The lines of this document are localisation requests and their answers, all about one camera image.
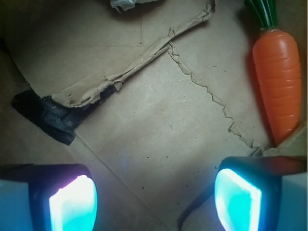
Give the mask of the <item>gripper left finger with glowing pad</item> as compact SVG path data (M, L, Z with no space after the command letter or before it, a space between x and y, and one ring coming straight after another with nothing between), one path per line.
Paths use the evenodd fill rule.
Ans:
M83 164L0 167L2 231L91 231L98 193Z

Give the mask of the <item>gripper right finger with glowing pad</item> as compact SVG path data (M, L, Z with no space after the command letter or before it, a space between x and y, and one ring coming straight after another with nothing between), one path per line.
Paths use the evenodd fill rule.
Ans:
M214 198L226 231L306 231L307 157L227 157Z

